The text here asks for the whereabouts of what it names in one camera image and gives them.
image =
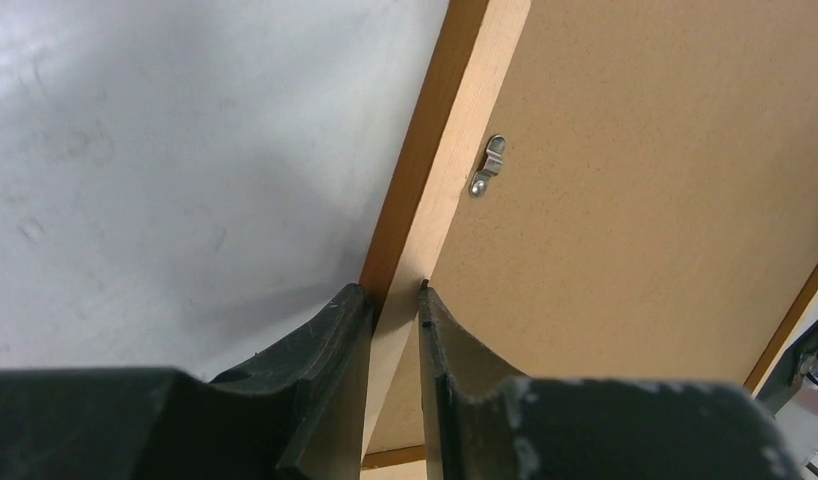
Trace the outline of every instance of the wooden strip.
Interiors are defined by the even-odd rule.
[[[774,370],[777,362],[783,356],[783,352],[789,348],[792,334],[795,333],[799,325],[809,320],[806,315],[811,310],[810,306],[816,298],[816,293],[818,293],[818,264],[809,275],[792,306],[789,307],[789,311],[786,312],[786,316],[780,326],[777,327],[768,342],[768,346],[765,347],[756,365],[754,365],[748,379],[745,380],[745,388],[750,390],[753,396],[759,393],[765,381],[768,380],[768,376],[771,375],[771,371]]]
[[[417,462],[427,458],[427,451],[423,445],[414,447],[386,450],[385,452],[370,453],[362,460],[362,470],[371,468],[390,467],[402,463]]]
[[[360,279],[380,309],[363,452],[529,8],[530,0],[452,0],[445,15]]]

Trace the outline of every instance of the metal fastener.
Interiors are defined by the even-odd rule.
[[[489,139],[486,145],[486,159],[483,162],[483,167],[474,174],[471,179],[471,186],[469,192],[472,197],[482,197],[486,190],[491,177],[496,177],[503,167],[503,150],[506,148],[506,139],[503,135],[495,135]]]

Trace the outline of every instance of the metal clip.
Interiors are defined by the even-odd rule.
[[[506,148],[506,139],[503,135],[495,135],[491,137],[488,145],[486,145],[486,160],[483,162],[483,168],[474,174],[471,179],[471,186],[469,192],[472,197],[482,197],[488,189],[491,177],[496,177],[503,167],[503,150]]]

